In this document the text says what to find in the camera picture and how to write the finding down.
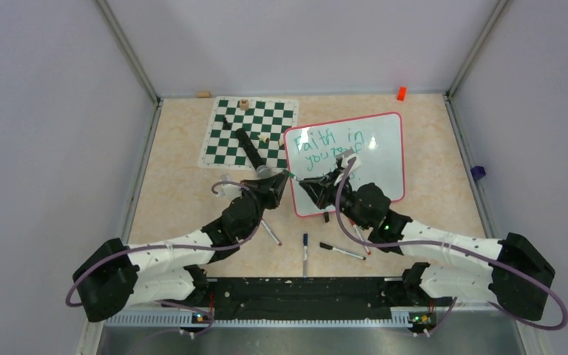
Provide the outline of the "blue cap marker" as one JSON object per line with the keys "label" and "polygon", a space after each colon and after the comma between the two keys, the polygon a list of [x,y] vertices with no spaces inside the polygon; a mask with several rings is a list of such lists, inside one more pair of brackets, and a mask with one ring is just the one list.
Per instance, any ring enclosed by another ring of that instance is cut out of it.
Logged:
{"label": "blue cap marker", "polygon": [[308,277],[308,233],[305,233],[302,238],[303,243],[303,261],[302,261],[302,276]]}

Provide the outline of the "black microphone grey head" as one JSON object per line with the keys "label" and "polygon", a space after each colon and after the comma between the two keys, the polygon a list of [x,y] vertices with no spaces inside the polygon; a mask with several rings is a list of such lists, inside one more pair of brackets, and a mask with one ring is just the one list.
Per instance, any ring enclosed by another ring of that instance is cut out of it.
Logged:
{"label": "black microphone grey head", "polygon": [[247,132],[242,127],[240,127],[235,130],[235,133],[240,146],[243,148],[247,158],[249,159],[249,162],[251,163],[251,166],[257,173],[257,177],[259,179],[263,179],[273,176],[273,171],[271,170],[271,168],[266,166],[266,163],[261,158],[257,148],[251,142],[251,139]]}

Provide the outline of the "black cap marker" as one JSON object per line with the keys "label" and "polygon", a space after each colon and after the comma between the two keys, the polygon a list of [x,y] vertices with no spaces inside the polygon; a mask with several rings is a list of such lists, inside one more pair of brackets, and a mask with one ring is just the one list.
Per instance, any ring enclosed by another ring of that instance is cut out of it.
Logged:
{"label": "black cap marker", "polygon": [[344,249],[342,249],[342,248],[341,248],[341,249],[340,249],[340,248],[337,248],[336,246],[332,246],[332,245],[327,244],[327,243],[324,243],[324,242],[320,242],[320,243],[319,243],[319,247],[320,247],[321,249],[325,249],[325,250],[329,250],[329,251],[334,251],[334,252],[337,252],[337,253],[340,253],[340,254],[347,255],[347,256],[349,256],[349,257],[356,258],[356,259],[358,259],[358,260],[366,260],[366,257],[364,257],[364,256],[362,256],[362,255],[353,253],[353,252],[351,252],[351,251],[344,250]]}

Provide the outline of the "green white chess mat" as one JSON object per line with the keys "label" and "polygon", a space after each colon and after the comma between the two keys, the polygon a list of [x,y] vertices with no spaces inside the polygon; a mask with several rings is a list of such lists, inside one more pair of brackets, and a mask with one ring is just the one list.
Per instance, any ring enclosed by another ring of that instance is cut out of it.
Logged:
{"label": "green white chess mat", "polygon": [[[247,110],[239,107],[243,99],[249,101]],[[216,97],[200,148],[198,166],[210,169],[252,169],[236,138],[235,130],[242,127],[267,166],[286,168],[285,148],[279,148],[278,140],[284,137],[286,130],[298,125],[299,108],[300,102],[295,99]],[[231,130],[223,128],[223,117],[231,123]],[[261,142],[259,135],[269,136],[270,141]]]}

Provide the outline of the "purple cap marker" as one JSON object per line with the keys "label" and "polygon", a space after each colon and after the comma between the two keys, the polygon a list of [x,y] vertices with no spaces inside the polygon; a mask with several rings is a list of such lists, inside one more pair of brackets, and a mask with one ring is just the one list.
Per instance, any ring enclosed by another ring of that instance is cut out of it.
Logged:
{"label": "purple cap marker", "polygon": [[261,225],[264,227],[264,229],[267,231],[267,233],[271,236],[271,238],[274,240],[274,242],[278,245],[278,246],[282,246],[282,242],[279,239],[279,237],[273,232],[273,230],[271,229],[271,227],[267,224],[267,222],[265,220],[261,220],[260,221]]}

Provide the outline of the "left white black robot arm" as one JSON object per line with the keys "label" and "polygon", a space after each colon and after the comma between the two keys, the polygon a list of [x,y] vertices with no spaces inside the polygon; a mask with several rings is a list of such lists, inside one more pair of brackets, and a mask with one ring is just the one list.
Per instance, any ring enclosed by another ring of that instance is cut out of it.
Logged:
{"label": "left white black robot arm", "polygon": [[101,322],[148,302],[203,303],[208,281],[201,267],[226,259],[256,234],[264,212],[279,206],[288,179],[279,170],[258,180],[217,182],[215,194],[232,186],[234,197],[218,218],[191,233],[145,244],[105,241],[74,272],[67,306],[83,308],[89,322]]}

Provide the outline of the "black chess piece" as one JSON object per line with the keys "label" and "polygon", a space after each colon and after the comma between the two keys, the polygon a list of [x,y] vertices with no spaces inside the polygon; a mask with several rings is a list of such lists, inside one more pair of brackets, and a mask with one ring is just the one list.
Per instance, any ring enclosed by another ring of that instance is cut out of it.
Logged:
{"label": "black chess piece", "polygon": [[227,120],[226,117],[223,117],[223,128],[231,130],[231,123]]}

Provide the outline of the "pink framed whiteboard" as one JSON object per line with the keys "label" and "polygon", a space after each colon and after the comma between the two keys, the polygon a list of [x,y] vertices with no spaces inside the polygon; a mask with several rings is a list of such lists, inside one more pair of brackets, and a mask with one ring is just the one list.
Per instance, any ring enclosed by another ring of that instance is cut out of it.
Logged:
{"label": "pink framed whiteboard", "polygon": [[337,155],[351,149],[357,168],[350,183],[375,183],[391,201],[405,196],[402,116],[386,112],[288,129],[288,170],[299,179],[318,178],[337,167]]}

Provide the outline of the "red cap marker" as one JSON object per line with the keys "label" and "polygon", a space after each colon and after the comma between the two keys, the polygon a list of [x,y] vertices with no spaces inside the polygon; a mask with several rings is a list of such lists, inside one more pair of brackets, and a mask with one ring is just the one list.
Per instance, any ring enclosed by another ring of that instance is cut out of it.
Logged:
{"label": "red cap marker", "polygon": [[369,249],[369,247],[367,245],[365,245],[365,238],[362,236],[361,230],[358,227],[357,224],[355,224],[354,221],[350,220],[350,224],[352,226],[352,229],[354,230],[354,234],[356,235],[357,239],[362,243],[362,246],[366,252],[367,255],[371,255],[371,250]]}

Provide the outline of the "orange block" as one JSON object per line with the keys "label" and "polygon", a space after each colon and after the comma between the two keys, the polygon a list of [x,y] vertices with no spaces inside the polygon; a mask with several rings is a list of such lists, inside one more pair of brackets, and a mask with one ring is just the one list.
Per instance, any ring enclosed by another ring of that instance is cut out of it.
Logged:
{"label": "orange block", "polygon": [[396,99],[398,101],[404,101],[406,94],[407,94],[407,87],[400,87],[396,95]]}

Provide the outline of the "purple block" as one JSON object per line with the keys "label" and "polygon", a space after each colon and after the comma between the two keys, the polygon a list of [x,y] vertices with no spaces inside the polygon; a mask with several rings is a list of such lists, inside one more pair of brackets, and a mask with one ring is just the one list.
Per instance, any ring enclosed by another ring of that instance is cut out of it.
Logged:
{"label": "purple block", "polygon": [[486,170],[483,166],[473,166],[470,168],[472,179],[477,182],[486,176]]}

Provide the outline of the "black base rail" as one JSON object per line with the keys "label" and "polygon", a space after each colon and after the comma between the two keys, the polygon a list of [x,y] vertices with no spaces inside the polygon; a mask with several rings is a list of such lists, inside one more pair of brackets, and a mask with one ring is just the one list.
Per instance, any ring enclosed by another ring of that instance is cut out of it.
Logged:
{"label": "black base rail", "polygon": [[184,305],[213,309],[217,320],[387,320],[393,308],[448,306],[395,277],[219,277]]}

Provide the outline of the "green marker pen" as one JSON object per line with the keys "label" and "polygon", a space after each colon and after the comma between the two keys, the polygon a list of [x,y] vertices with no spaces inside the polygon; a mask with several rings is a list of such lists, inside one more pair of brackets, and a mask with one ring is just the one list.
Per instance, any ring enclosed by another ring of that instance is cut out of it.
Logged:
{"label": "green marker pen", "polygon": [[293,180],[295,180],[295,181],[297,181],[297,182],[300,182],[300,181],[301,181],[301,179],[300,179],[299,177],[297,177],[297,176],[296,176],[294,173],[292,173],[292,172],[288,172],[288,176],[289,176],[291,179],[293,179]]}

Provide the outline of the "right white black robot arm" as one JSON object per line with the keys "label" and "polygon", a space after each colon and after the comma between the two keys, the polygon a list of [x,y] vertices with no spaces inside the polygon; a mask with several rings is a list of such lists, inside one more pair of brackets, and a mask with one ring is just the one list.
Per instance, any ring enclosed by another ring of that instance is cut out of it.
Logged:
{"label": "right white black robot arm", "polygon": [[329,206],[370,234],[361,242],[385,253],[421,257],[403,274],[404,294],[414,305],[430,298],[494,302],[515,317],[539,321],[555,269],[524,236],[482,239],[428,226],[390,208],[375,183],[353,189],[336,175],[299,181],[316,207]]}

